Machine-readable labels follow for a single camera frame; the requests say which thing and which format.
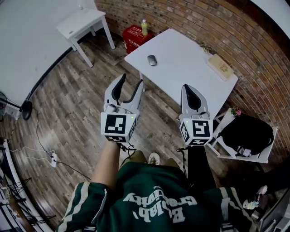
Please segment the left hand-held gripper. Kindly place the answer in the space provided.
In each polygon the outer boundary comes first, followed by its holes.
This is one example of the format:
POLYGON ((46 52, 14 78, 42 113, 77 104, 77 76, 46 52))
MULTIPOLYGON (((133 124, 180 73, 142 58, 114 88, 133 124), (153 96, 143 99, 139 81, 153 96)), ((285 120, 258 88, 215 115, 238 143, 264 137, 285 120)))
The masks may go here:
POLYGON ((104 112, 101 113, 101 134, 108 141, 128 143, 139 119, 139 104, 144 89, 141 79, 131 98, 119 103, 122 86, 126 74, 117 77, 106 89, 104 97, 104 112))

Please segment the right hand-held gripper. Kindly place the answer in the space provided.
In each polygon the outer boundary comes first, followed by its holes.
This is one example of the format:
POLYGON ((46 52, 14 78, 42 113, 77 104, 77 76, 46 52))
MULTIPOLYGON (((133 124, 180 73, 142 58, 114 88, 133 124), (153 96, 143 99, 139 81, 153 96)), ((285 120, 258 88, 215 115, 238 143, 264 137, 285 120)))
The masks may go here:
POLYGON ((209 118, 205 97, 192 86, 181 89, 180 132, 186 146, 205 146, 213 138, 213 120, 209 118), (197 114, 189 115, 189 108, 197 114))

